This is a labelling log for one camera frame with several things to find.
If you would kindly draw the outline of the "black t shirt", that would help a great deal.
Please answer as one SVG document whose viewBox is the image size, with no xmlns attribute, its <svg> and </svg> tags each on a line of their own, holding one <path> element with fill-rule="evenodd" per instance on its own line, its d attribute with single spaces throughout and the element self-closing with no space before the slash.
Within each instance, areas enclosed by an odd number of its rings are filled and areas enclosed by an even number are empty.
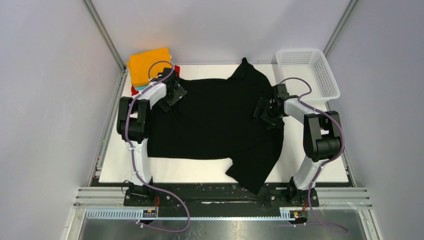
<svg viewBox="0 0 424 240">
<path fill-rule="evenodd" d="M 272 98 L 268 78 L 246 58 L 226 79 L 180 79 L 186 95 L 169 111 L 152 108 L 147 154 L 151 158 L 229 158 L 226 175 L 257 195 L 283 148 L 284 128 L 254 116 Z"/>
</svg>

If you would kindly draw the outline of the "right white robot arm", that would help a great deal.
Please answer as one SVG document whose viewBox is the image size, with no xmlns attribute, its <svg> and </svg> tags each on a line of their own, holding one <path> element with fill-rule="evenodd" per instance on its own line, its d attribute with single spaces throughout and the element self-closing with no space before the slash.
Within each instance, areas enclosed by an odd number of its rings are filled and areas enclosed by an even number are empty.
<svg viewBox="0 0 424 240">
<path fill-rule="evenodd" d="M 345 136 L 337 111 L 323 111 L 290 95 L 285 84 L 272 88 L 271 99 L 260 97 L 253 117 L 266 123 L 269 129 L 281 129 L 283 117 L 292 117 L 303 125 L 304 160 L 297 173 L 290 179 L 287 201 L 293 206 L 306 199 L 305 191 L 311 190 L 324 166 L 336 160 L 345 149 Z"/>
</svg>

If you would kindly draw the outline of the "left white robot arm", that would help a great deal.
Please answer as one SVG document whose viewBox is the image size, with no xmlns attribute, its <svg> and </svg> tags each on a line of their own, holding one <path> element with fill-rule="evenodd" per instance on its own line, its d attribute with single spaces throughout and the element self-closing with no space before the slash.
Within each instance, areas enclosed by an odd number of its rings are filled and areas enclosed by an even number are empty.
<svg viewBox="0 0 424 240">
<path fill-rule="evenodd" d="M 135 196 L 144 206 L 155 200 L 147 150 L 152 129 L 152 108 L 158 105 L 168 112 L 186 94 L 187 91 L 180 85 L 179 73 L 166 67 L 142 91 L 131 97 L 123 96 L 119 100 L 116 130 L 125 142 L 131 164 L 126 195 L 129 198 Z"/>
</svg>

